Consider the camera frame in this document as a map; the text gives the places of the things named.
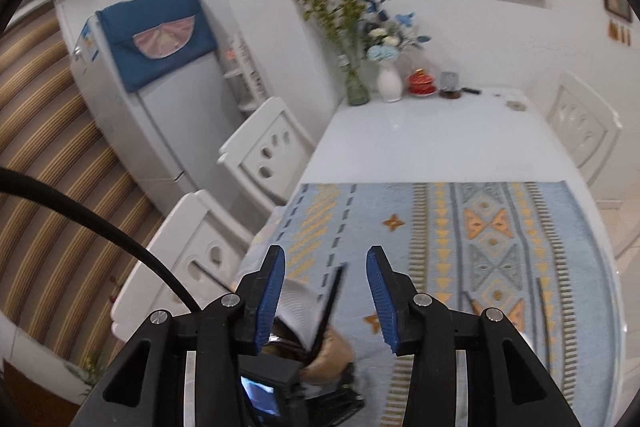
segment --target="camera screen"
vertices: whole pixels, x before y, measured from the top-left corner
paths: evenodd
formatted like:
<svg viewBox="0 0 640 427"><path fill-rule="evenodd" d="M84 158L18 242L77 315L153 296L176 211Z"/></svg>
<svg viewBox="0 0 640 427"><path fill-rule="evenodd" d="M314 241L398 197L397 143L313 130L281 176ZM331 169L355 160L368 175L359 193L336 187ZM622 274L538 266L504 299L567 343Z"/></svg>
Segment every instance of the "camera screen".
<svg viewBox="0 0 640 427"><path fill-rule="evenodd" d="M253 380L249 380L245 377L240 377L240 380L242 382L242 387L244 387L251 403L256 409L267 414L280 416L273 387L254 382Z"/></svg>

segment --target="framed picture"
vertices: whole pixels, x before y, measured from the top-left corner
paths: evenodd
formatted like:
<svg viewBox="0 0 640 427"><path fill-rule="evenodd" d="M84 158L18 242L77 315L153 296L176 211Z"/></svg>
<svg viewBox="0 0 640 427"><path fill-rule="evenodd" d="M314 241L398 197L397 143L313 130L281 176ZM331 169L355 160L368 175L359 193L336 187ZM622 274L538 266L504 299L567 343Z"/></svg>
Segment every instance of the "framed picture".
<svg viewBox="0 0 640 427"><path fill-rule="evenodd" d="M628 22L633 22L634 17L631 11L631 4L626 0L604 0L604 7L610 13L622 17Z"/></svg>

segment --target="light blue flower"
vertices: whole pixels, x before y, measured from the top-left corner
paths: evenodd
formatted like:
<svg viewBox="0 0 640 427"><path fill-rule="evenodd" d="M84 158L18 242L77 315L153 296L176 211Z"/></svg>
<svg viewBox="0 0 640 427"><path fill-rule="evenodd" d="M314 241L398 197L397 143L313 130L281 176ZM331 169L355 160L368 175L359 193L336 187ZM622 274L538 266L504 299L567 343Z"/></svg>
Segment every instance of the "light blue flower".
<svg viewBox="0 0 640 427"><path fill-rule="evenodd" d="M401 23L402 26L407 26L408 28L410 28L414 25L414 17L415 12L411 12L408 15L398 14L396 15L396 20Z"/></svg>
<svg viewBox="0 0 640 427"><path fill-rule="evenodd" d="M400 52L392 47L385 45L372 46L367 51L367 60L372 62L379 62L380 60L396 60L400 55Z"/></svg>

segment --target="refrigerator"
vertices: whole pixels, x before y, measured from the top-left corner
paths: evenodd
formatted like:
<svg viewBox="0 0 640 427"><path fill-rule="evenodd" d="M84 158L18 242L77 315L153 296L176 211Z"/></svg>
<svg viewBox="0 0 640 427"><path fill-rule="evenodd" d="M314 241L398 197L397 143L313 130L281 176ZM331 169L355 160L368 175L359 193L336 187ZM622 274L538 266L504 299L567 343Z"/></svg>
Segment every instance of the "refrigerator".
<svg viewBox="0 0 640 427"><path fill-rule="evenodd" d="M167 215L204 188L245 226L264 218L217 163L242 124L200 0L133 0L92 14L72 74L107 142Z"/></svg>

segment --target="striped curtain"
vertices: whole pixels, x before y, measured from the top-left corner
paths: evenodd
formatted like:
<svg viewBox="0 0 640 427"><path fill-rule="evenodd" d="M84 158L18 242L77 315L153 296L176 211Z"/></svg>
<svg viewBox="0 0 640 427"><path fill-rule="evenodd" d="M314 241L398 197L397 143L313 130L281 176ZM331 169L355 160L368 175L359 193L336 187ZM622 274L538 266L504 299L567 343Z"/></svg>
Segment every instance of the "striped curtain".
<svg viewBox="0 0 640 427"><path fill-rule="evenodd" d="M143 245L162 223L84 105L52 2L0 38L0 165L52 185ZM0 194L0 311L60 357L86 366L115 356L111 305L134 263L60 214Z"/></svg>

